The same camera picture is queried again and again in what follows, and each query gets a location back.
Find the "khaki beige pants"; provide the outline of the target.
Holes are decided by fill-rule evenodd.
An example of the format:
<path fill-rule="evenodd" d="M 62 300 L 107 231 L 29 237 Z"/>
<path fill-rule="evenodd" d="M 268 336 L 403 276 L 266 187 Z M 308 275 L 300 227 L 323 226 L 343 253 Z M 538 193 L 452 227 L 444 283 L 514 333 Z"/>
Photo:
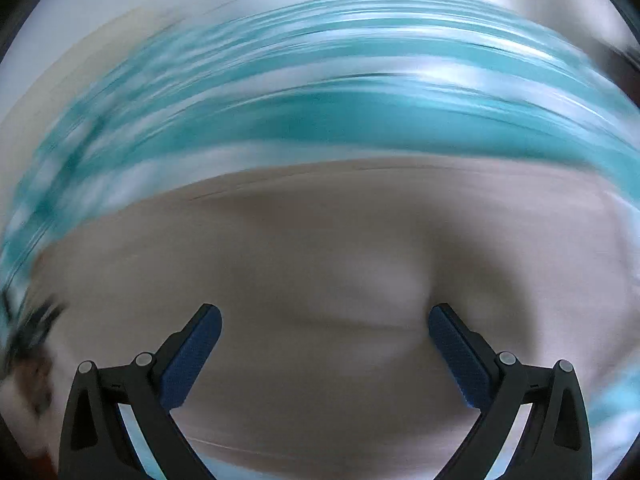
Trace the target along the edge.
<path fill-rule="evenodd" d="M 429 479 L 473 412 L 428 339 L 451 304 L 528 364 L 566 359 L 593 399 L 639 347 L 628 214 L 590 171 L 392 157 L 227 174 L 83 223 L 43 248 L 60 442 L 76 365 L 157 348 L 202 304 L 217 348 L 176 419 L 197 450 L 294 479 Z"/>

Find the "cream padded headboard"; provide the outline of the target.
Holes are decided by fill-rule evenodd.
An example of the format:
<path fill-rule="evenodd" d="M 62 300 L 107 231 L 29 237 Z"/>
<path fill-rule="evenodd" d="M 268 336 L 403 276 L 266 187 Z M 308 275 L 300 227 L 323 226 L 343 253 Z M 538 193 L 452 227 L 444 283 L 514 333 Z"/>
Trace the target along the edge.
<path fill-rule="evenodd" d="M 169 24 L 167 15 L 139 6 L 76 42 L 35 80 L 1 122 L 2 208 L 65 105 Z"/>

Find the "teal white plaid bed cover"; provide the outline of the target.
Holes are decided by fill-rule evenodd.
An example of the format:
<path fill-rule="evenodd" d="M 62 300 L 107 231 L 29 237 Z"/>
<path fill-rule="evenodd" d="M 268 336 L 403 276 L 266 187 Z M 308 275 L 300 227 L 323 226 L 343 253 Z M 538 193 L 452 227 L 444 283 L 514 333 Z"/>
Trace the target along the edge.
<path fill-rule="evenodd" d="M 2 233 L 3 353 L 32 310 L 62 304 L 29 307 L 32 267 L 87 221 L 237 172 L 425 156 L 593 172 L 627 211 L 639 285 L 639 111 L 589 58 L 483 0 L 311 0 L 168 29 L 65 105 Z M 1 369 L 6 478 L 20 476 L 17 460 L 58 474 L 61 434 L 49 448 L 35 432 L 53 402 L 52 330 L 42 356 Z M 582 397 L 591 479 L 626 474 L 639 433 L 639 347 L 601 392 Z M 170 414 L 186 437 L 176 419 L 184 403 Z M 119 411 L 149 478 L 167 479 L 132 408 Z M 294 479 L 186 440 L 221 479 Z"/>

